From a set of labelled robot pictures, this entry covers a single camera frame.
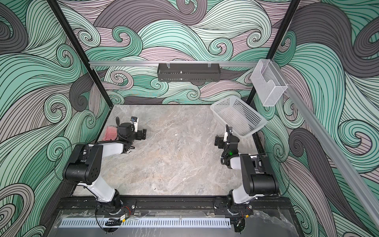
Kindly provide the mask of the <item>red white striped tank top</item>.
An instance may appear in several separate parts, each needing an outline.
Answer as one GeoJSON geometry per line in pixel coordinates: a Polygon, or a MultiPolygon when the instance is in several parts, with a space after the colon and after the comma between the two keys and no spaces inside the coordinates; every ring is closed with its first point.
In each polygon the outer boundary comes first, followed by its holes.
{"type": "Polygon", "coordinates": [[[117,127],[107,126],[105,129],[102,141],[115,141],[118,140],[117,127]]]}

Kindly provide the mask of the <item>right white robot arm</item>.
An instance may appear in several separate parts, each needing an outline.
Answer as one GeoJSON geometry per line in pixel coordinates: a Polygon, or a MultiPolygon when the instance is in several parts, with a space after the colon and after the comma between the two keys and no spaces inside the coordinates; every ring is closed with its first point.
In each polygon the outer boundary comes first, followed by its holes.
{"type": "Polygon", "coordinates": [[[239,170],[242,185],[227,195],[227,207],[248,204],[260,197],[272,198],[279,194],[279,182],[268,157],[256,154],[242,154],[238,150],[240,139],[233,134],[233,128],[226,125],[222,137],[215,137],[215,146],[222,149],[220,163],[229,169],[239,170]]]}

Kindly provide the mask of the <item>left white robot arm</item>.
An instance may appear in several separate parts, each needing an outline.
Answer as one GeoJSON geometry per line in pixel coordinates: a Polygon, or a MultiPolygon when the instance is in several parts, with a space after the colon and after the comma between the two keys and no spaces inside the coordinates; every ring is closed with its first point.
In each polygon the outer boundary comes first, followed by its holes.
{"type": "Polygon", "coordinates": [[[145,140],[147,130],[139,130],[137,117],[130,122],[116,122],[116,139],[100,141],[96,144],[77,144],[63,169],[63,179],[86,188],[96,199],[101,208],[110,214],[117,214],[122,208],[119,192],[111,187],[101,176],[102,159],[105,157],[126,154],[133,150],[135,140],[145,140]]]}

